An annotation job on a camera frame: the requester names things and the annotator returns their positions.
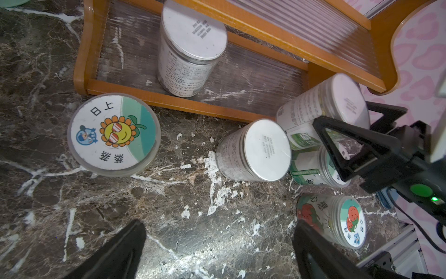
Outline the green label jar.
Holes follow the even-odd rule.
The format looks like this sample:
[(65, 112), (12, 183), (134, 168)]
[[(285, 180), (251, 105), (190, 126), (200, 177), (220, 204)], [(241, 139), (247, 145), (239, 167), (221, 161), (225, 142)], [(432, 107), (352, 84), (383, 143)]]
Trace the green label jar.
[(276, 113), (276, 122), (285, 131), (291, 149), (298, 151), (322, 145), (312, 125), (320, 116), (364, 129), (371, 125), (360, 85), (343, 73), (335, 74), (282, 105)]

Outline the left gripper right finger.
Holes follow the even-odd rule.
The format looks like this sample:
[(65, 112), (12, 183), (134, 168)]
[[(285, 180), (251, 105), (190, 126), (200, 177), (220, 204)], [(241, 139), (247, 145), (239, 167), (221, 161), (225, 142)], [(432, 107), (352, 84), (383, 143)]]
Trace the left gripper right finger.
[(303, 279), (370, 279), (304, 220), (293, 237), (298, 270)]

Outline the green leaf lid seed jar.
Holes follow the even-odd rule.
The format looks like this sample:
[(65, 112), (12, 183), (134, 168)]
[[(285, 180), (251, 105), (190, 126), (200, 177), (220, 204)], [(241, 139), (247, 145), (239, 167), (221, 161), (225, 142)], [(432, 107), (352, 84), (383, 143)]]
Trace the green leaf lid seed jar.
[(342, 180), (327, 149), (321, 145), (292, 152), (290, 175), (302, 186), (345, 188), (351, 180)]

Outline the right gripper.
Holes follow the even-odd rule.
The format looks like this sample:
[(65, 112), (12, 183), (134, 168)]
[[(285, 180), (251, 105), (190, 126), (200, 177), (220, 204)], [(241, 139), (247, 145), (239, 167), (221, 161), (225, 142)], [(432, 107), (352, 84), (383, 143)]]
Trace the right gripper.
[(369, 129), (326, 116), (313, 122), (341, 178), (361, 177), (368, 193), (392, 187), (445, 223), (446, 159), (430, 162), (430, 126), (417, 121), (394, 129), (407, 108), (369, 101), (367, 108), (382, 114)]

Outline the tall white-lid seed jar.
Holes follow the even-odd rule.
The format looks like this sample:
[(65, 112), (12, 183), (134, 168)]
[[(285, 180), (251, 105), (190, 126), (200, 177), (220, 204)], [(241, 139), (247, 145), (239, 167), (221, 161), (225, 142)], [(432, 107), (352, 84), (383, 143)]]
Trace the tall white-lid seed jar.
[(226, 136), (216, 152), (220, 172), (234, 181), (278, 181), (288, 172), (291, 158), (285, 132), (270, 119), (259, 119)]

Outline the sunflower lid seed jar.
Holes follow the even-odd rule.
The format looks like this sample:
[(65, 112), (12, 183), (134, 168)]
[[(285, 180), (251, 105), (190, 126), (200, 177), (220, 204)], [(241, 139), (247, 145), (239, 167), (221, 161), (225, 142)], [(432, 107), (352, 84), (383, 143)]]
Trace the sunflower lid seed jar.
[(75, 160), (105, 177), (130, 177), (155, 159), (161, 143), (159, 120), (145, 102), (128, 94), (91, 98), (74, 113), (67, 142)]

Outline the tomato lid seed jar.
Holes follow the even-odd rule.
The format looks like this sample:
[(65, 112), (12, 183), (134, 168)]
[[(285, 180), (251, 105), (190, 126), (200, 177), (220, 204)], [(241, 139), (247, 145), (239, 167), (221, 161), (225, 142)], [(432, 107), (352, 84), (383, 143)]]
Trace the tomato lid seed jar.
[(334, 244), (360, 249), (365, 243), (364, 210), (351, 196), (301, 194), (297, 199), (296, 215)]

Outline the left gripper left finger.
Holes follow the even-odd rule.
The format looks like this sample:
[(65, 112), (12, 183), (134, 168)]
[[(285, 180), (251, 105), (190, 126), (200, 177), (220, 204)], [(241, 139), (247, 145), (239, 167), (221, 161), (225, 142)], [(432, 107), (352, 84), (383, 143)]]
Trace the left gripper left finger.
[(66, 279), (134, 279), (146, 240), (144, 224), (135, 219), (97, 250)]

